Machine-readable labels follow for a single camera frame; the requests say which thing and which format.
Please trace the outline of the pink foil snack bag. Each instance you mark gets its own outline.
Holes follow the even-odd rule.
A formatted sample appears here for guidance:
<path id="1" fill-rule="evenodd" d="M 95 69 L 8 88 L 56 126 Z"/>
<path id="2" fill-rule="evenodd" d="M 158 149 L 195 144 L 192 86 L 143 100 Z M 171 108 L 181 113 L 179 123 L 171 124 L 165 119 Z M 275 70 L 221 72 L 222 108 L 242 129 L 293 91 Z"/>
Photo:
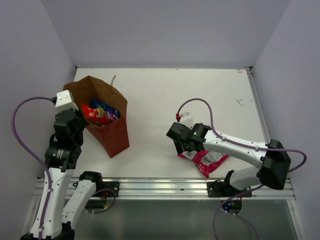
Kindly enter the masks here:
<path id="1" fill-rule="evenodd" d="M 205 178 L 209 178 L 222 163 L 229 158 L 229 155 L 215 151 L 184 151 L 177 155 L 180 158 L 192 161 Z"/>

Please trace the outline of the red snack packet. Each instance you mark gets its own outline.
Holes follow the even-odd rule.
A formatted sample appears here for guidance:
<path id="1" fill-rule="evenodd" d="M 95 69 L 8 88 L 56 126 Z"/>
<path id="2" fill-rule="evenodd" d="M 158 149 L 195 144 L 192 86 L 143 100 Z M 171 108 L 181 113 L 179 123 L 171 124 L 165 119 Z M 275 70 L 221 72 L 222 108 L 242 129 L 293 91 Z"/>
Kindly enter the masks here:
<path id="1" fill-rule="evenodd" d="M 112 121 L 109 119 L 105 110 L 101 107 L 98 108 L 90 108 L 85 103 L 81 104 L 81 109 L 84 114 L 84 117 L 99 126 L 104 126 L 110 124 Z"/>

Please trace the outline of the blue Burts crisps bag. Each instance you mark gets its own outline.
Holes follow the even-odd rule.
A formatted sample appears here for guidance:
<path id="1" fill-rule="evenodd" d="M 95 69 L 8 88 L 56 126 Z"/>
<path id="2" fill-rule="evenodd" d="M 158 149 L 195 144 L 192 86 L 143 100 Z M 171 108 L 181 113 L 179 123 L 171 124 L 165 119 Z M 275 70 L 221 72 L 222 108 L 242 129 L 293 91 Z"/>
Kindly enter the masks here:
<path id="1" fill-rule="evenodd" d="M 113 112 L 114 109 L 106 103 L 103 103 L 97 99 L 90 99 L 90 106 L 93 109 L 102 108 L 105 112 Z"/>

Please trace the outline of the purple candy packet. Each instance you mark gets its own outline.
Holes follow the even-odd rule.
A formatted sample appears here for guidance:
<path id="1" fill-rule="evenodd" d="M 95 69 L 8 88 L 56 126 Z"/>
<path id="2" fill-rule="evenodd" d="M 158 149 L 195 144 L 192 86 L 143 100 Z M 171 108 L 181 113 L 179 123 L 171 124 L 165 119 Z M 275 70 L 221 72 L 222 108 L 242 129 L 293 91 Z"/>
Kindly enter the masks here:
<path id="1" fill-rule="evenodd" d="M 121 117 L 121 113 L 112 107 L 107 107 L 105 112 L 110 121 L 118 120 Z"/>

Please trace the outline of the red paper bag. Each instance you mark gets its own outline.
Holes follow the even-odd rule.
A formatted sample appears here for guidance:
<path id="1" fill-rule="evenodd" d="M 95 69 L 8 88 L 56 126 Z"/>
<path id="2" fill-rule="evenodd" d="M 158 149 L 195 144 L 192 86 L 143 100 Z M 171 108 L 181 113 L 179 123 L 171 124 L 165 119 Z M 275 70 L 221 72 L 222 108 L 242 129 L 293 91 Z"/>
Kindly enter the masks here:
<path id="1" fill-rule="evenodd" d="M 79 109 L 81 104 L 91 104 L 91 98 L 99 100 L 120 112 L 120 118 L 100 128 L 88 125 L 87 130 L 103 146 L 109 157 L 114 157 L 130 146 L 127 129 L 127 99 L 113 86 L 103 80 L 86 76 L 63 87 L 72 93 L 73 101 Z"/>

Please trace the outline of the tan kettle chips bag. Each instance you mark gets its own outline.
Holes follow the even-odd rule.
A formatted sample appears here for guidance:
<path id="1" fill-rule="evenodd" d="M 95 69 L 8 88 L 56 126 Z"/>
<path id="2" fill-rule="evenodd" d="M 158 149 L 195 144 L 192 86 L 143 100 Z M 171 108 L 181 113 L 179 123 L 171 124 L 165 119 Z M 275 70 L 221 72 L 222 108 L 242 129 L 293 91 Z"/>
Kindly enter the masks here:
<path id="1" fill-rule="evenodd" d="M 88 120 L 87 120 L 87 125 L 97 129 L 102 127 L 100 124 L 96 124 L 95 122 L 88 121 Z"/>

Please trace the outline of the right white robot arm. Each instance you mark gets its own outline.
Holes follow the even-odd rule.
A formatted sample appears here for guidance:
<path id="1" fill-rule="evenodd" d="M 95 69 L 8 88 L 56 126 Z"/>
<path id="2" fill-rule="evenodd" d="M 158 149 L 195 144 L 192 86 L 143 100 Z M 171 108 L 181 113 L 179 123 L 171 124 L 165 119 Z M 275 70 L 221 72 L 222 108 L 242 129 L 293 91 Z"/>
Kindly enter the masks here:
<path id="1" fill-rule="evenodd" d="M 169 128 L 169 137 L 179 150 L 217 152 L 242 160 L 251 166 L 242 170 L 230 170 L 223 181 L 223 192 L 235 196 L 239 191 L 256 185 L 274 190 L 283 190 L 291 159 L 277 140 L 256 143 L 253 148 L 244 146 L 245 140 L 238 139 L 241 146 L 228 142 L 225 136 L 215 134 L 210 126 L 196 123 L 192 128 L 175 122 Z"/>

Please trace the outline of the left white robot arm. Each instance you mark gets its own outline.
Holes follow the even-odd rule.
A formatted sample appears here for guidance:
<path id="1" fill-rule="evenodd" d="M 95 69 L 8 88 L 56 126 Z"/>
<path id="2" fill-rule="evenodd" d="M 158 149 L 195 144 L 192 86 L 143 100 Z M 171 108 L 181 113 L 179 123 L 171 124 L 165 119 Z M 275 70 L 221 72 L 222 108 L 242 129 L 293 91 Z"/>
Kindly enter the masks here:
<path id="1" fill-rule="evenodd" d="M 38 212 L 23 240 L 72 240 L 76 224 L 91 196 L 103 193 L 99 172 L 83 172 L 75 192 L 66 201 L 67 190 L 82 152 L 83 131 L 87 126 L 83 114 L 76 109 L 59 111 L 55 116 L 54 134 L 45 152 L 47 168 Z"/>

